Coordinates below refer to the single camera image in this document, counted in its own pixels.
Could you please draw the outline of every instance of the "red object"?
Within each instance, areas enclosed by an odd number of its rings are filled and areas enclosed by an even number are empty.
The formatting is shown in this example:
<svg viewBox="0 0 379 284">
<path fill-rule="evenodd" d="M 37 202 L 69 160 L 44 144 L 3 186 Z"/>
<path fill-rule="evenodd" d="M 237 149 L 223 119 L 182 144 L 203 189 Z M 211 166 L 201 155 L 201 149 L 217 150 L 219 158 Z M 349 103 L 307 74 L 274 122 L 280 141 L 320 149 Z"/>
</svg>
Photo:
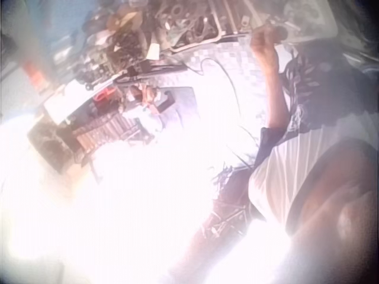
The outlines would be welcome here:
<svg viewBox="0 0 379 284">
<path fill-rule="evenodd" d="M 116 88 L 105 88 L 103 91 L 94 96 L 94 101 L 100 102 L 102 100 L 108 99 L 115 91 Z"/>
<path fill-rule="evenodd" d="M 36 68 L 35 65 L 32 64 L 32 62 L 25 63 L 23 69 L 29 77 L 31 84 L 37 89 L 37 91 L 42 91 L 44 88 L 46 88 L 48 83 L 45 77 L 43 76 L 41 71 L 39 71 L 38 68 Z"/>
</svg>

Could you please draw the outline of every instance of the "cable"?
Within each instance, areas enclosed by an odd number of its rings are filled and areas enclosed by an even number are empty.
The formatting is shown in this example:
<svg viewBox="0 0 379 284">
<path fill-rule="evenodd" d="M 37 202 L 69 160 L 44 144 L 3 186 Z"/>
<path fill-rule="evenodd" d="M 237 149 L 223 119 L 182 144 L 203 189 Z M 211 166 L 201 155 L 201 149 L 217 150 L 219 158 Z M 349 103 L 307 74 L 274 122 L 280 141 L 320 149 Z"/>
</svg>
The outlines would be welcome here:
<svg viewBox="0 0 379 284">
<path fill-rule="evenodd" d="M 183 64 L 186 68 L 188 68 L 188 70 L 194 72 L 195 74 L 199 75 L 199 76 L 205 76 L 204 74 L 204 69 L 203 69 L 203 64 L 205 61 L 212 61 L 214 63 L 216 63 L 220 68 L 221 70 L 224 72 L 224 74 L 227 76 L 232 88 L 233 88 L 233 93 L 234 93 L 234 96 L 235 96 L 235 99 L 236 99 L 236 104 L 237 104 L 237 108 L 238 108 L 238 113 L 239 113 L 239 116 L 241 117 L 242 114 L 241 114 L 241 107 L 240 107 L 240 103 L 239 103 L 239 100 L 238 100 L 238 96 L 237 96 L 237 90 L 236 90 L 236 87 L 230 77 L 230 75 L 228 74 L 228 72 L 226 71 L 226 69 L 224 68 L 224 66 L 218 62 L 217 60 L 213 59 L 213 58 L 210 58 L 210 57 L 207 57 L 205 59 L 202 59 L 202 61 L 200 61 L 200 70 L 195 70 L 191 67 L 189 67 L 187 64 L 185 64 L 182 60 L 179 60 L 179 59 L 176 59 L 174 56 L 170 56 L 170 55 L 165 55 L 166 57 L 169 57 L 169 58 L 172 58 L 174 59 L 175 61 L 179 62 L 180 64 Z M 245 130 L 249 135 L 250 137 L 253 139 L 254 143 L 258 146 L 255 138 L 253 137 L 253 135 L 247 130 L 245 129 L 243 126 L 239 126 L 241 127 L 243 130 Z M 248 167 L 249 169 L 252 169 L 252 167 L 246 162 L 244 161 L 239 155 L 237 155 L 227 144 L 226 144 L 226 147 L 233 153 L 234 156 L 236 156 L 246 167 Z"/>
</svg>

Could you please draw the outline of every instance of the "white shirt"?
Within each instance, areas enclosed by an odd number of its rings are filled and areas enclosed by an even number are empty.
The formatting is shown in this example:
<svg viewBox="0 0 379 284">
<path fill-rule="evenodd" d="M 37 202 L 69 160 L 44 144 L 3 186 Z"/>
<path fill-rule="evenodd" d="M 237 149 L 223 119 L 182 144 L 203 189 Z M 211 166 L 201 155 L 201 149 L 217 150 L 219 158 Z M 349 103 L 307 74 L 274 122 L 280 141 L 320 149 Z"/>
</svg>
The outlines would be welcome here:
<svg viewBox="0 0 379 284">
<path fill-rule="evenodd" d="M 347 138 L 357 138 L 378 150 L 378 114 L 351 114 L 334 126 L 299 134 L 274 147 L 250 177 L 251 202 L 267 221 L 284 227 L 294 198 L 316 162 Z"/>
</svg>

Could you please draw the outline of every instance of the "man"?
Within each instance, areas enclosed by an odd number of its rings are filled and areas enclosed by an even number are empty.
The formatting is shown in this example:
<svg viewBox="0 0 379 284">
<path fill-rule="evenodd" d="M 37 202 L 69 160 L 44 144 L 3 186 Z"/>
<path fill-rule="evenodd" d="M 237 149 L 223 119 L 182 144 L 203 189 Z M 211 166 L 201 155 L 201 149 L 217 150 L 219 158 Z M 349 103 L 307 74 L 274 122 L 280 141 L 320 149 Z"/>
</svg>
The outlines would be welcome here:
<svg viewBox="0 0 379 284">
<path fill-rule="evenodd" d="M 270 25 L 252 36 L 266 80 L 267 126 L 253 171 L 232 175 L 220 195 L 229 203 L 250 201 L 248 221 L 263 215 L 291 237 L 272 283 L 376 283 L 377 93 L 328 41 L 299 47 L 279 74 L 276 38 Z M 210 221 L 203 232 L 207 226 L 216 227 Z M 198 232 L 171 270 L 173 283 L 201 283 L 220 248 L 235 242 L 231 233 L 224 235 Z"/>
</svg>

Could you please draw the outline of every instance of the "hand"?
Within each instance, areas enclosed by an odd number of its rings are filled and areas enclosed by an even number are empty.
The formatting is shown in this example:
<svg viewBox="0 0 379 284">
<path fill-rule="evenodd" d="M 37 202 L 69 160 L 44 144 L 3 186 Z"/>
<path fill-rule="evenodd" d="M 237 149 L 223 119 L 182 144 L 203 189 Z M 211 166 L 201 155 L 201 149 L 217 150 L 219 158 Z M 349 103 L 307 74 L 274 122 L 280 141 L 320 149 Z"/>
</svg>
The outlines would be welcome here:
<svg viewBox="0 0 379 284">
<path fill-rule="evenodd" d="M 250 47 L 264 73 L 279 72 L 279 57 L 274 47 L 276 39 L 276 30 L 271 24 L 257 28 L 252 34 Z"/>
</svg>

